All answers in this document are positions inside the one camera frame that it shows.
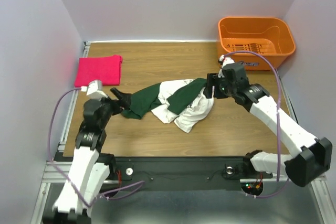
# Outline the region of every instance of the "folded towel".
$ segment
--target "folded towel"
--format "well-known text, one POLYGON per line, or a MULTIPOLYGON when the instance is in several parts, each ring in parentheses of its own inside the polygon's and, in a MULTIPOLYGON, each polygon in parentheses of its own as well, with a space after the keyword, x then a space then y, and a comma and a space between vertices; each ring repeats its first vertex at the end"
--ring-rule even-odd
POLYGON ((75 87, 87 86, 91 81, 100 80, 105 86, 120 84, 120 55, 102 58, 80 58, 75 87))

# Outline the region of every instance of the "clothing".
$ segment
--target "clothing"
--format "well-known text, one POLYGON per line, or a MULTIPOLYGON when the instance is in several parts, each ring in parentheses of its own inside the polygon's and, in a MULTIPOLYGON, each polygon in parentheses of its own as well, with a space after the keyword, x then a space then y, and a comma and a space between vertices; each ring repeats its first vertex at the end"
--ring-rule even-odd
POLYGON ((105 85, 119 85, 122 57, 113 55, 101 58, 80 58, 75 87, 87 86, 91 81, 100 80, 105 85))
POLYGON ((184 132, 204 119, 210 112, 214 99, 206 99, 203 90, 206 80, 165 81, 134 93, 129 110, 121 114, 126 118, 142 119, 149 111, 163 123, 174 123, 184 132))

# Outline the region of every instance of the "green cloth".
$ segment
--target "green cloth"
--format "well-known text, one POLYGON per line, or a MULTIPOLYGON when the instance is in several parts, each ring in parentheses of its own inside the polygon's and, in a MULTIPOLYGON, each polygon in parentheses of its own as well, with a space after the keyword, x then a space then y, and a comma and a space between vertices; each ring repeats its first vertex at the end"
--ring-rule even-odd
MULTIPOLYGON (((131 106, 129 110, 124 110, 121 114, 126 118, 142 119, 143 116, 160 106, 158 96, 161 83, 139 90, 131 96, 131 106)), ((206 85, 206 80, 197 78, 191 83, 176 90, 174 94, 167 98, 169 102, 168 110, 179 115, 196 99, 201 89, 206 85)))

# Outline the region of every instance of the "green and white cloth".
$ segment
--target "green and white cloth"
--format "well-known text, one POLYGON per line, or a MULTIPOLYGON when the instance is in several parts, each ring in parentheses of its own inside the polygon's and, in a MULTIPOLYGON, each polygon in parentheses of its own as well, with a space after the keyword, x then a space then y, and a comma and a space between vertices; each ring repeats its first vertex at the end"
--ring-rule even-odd
POLYGON ((203 95, 206 80, 165 81, 134 93, 129 110, 121 114, 126 118, 142 119, 149 111, 163 123, 174 123, 184 132, 204 119, 210 112, 214 99, 203 95))

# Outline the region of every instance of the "gray floor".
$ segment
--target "gray floor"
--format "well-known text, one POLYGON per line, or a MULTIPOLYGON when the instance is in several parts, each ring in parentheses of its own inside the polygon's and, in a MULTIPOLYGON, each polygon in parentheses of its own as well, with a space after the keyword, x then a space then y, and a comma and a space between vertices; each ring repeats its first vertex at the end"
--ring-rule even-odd
MULTIPOLYGON (((265 182, 263 195, 277 185, 265 182)), ((52 184, 46 209, 62 188, 52 184)), ((323 223, 311 186, 289 184, 278 196, 253 199, 239 191, 144 191, 119 201, 99 200, 93 224, 218 224, 218 223, 323 223)))

